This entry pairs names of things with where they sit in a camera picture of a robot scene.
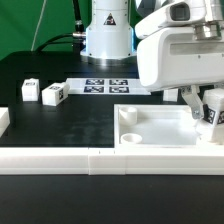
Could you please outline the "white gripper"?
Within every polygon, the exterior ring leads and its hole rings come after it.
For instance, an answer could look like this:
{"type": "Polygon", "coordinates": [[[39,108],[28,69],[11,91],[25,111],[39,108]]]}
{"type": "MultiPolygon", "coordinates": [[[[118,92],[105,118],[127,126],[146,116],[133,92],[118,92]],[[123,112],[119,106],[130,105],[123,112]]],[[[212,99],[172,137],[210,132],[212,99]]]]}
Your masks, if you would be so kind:
{"type": "Polygon", "coordinates": [[[140,39],[137,65],[141,84],[148,91],[184,86],[181,95],[192,117],[202,119],[197,85],[224,81],[224,32],[220,39],[196,40],[192,27],[153,32],[145,22],[139,22],[136,35],[140,39]]]}

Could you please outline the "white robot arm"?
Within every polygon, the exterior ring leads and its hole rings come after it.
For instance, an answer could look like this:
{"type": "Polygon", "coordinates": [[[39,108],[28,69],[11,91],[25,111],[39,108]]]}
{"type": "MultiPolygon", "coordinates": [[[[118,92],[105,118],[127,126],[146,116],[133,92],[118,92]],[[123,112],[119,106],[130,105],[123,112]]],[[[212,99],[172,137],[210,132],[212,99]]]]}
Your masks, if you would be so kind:
{"type": "Polygon", "coordinates": [[[135,26],[142,86],[179,88],[195,119],[204,116],[199,88],[224,82],[223,10],[221,0],[158,0],[135,26]]]}

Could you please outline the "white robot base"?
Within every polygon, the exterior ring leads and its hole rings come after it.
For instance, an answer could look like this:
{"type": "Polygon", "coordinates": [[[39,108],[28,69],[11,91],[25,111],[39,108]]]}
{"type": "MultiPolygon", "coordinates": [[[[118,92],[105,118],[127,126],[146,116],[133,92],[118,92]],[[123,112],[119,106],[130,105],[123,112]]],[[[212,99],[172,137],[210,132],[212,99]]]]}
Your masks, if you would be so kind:
{"type": "Polygon", "coordinates": [[[92,0],[92,20],[80,52],[84,62],[101,66],[136,62],[129,5],[130,0],[92,0]]]}

